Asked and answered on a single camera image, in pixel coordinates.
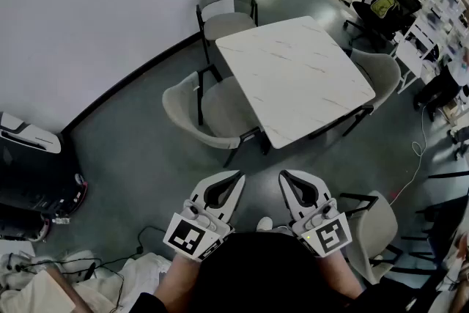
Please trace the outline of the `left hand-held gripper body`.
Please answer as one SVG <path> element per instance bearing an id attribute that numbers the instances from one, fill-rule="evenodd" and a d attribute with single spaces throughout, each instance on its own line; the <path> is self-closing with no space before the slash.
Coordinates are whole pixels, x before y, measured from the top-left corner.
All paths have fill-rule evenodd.
<path id="1" fill-rule="evenodd" d="M 173 215 L 163 242 L 188 259 L 203 261 L 234 230 L 202 206 L 185 200 L 182 212 Z"/>

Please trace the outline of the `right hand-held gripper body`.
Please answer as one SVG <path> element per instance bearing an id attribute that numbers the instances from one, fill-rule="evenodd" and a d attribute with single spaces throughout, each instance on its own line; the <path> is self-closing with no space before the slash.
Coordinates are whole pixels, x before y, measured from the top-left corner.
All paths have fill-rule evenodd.
<path id="1" fill-rule="evenodd" d="M 315 257 L 327 257 L 352 242 L 347 217 L 334 198 L 296 221 L 292 231 Z"/>

